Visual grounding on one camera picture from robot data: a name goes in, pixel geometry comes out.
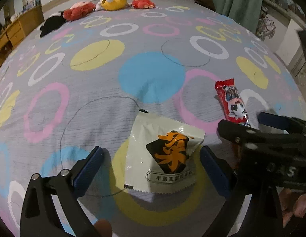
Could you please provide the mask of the white tea sachet wrapper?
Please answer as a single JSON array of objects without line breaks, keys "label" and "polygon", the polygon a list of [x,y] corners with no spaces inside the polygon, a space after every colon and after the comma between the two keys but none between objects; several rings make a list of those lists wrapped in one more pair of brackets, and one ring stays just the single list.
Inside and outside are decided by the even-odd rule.
[{"label": "white tea sachet wrapper", "polygon": [[197,127],[139,110],[128,141],[124,187],[172,194],[193,185],[193,153],[204,137]]}]

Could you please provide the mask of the red candy wrapper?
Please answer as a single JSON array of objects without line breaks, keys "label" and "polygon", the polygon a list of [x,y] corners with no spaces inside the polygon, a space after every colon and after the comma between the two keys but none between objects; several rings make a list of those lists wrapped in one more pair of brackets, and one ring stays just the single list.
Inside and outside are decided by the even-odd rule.
[{"label": "red candy wrapper", "polygon": [[216,81],[215,90],[224,110],[226,120],[251,127],[245,103],[239,95],[234,79]]}]

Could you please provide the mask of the bed with circle-pattern sheet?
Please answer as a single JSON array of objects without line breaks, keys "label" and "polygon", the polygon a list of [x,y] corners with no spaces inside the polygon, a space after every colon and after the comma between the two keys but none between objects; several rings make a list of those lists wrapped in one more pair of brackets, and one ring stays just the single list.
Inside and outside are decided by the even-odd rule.
[{"label": "bed with circle-pattern sheet", "polygon": [[189,0],[154,10],[98,11],[45,37],[33,31],[0,69],[0,217],[19,235],[34,173],[56,175],[95,147],[105,161],[79,199],[114,236],[201,236],[224,199],[197,163],[196,183],[171,194],[125,190],[124,160],[143,109],[205,131],[204,144],[234,162],[216,134],[224,112],[215,83],[233,78],[253,127],[268,111],[306,120],[285,65],[250,31]]}]

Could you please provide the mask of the wooden desk with drawers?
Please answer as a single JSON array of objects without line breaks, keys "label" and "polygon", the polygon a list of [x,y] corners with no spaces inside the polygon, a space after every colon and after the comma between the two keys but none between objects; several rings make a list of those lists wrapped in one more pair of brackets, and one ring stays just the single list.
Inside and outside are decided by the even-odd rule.
[{"label": "wooden desk with drawers", "polygon": [[41,5],[20,14],[0,35],[0,67],[17,46],[41,23]]}]

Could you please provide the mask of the small red plush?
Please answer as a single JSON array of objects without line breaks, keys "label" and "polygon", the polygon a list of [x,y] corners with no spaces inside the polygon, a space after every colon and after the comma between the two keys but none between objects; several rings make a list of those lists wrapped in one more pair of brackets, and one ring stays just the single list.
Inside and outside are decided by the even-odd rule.
[{"label": "small red plush", "polygon": [[133,0],[132,7],[135,9],[153,9],[156,6],[150,0]]}]

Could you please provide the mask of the yellow bee plush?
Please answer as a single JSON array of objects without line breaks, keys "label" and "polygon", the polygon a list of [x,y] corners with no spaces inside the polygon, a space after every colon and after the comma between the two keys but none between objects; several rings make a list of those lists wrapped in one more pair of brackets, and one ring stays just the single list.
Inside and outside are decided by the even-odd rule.
[{"label": "yellow bee plush", "polygon": [[125,8],[128,5],[127,0],[100,0],[96,4],[95,11],[99,11],[101,9],[107,11],[116,11]]}]

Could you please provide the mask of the red round plush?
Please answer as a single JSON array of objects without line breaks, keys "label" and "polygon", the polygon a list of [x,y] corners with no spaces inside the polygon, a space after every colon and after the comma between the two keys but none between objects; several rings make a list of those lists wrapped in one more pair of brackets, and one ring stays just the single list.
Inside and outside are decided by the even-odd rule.
[{"label": "red round plush", "polygon": [[85,17],[96,9],[96,5],[90,1],[81,1],[75,3],[70,9],[63,12],[63,18],[74,21]]}]

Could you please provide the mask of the black and white plush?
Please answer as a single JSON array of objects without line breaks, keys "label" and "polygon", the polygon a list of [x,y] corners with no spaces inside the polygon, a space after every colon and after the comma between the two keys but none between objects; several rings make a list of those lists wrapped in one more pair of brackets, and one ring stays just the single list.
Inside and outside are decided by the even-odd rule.
[{"label": "black and white plush", "polygon": [[50,15],[43,25],[40,27],[40,38],[43,38],[45,35],[50,32],[59,29],[64,23],[66,19],[63,17],[63,11],[59,11],[57,13],[53,13]]}]

